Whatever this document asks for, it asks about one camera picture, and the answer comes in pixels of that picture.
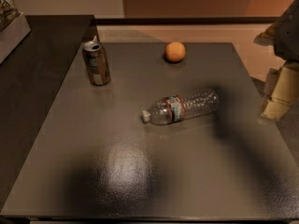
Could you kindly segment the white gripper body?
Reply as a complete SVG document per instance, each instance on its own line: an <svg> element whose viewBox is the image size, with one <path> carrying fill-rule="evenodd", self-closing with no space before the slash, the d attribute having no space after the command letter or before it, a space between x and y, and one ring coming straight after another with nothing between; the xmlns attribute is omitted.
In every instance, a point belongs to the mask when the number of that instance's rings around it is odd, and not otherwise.
<svg viewBox="0 0 299 224"><path fill-rule="evenodd" d="M278 20L257 35L253 42L272 46L285 61L299 61L299 0L293 0Z"/></svg>

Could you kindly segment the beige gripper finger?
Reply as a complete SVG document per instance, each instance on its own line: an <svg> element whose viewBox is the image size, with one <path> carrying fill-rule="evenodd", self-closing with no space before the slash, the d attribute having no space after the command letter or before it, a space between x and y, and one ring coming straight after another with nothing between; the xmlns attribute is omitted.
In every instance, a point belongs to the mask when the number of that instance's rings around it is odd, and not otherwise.
<svg viewBox="0 0 299 224"><path fill-rule="evenodd" d="M299 63L285 62L267 74L260 116L280 120L299 99Z"/></svg>

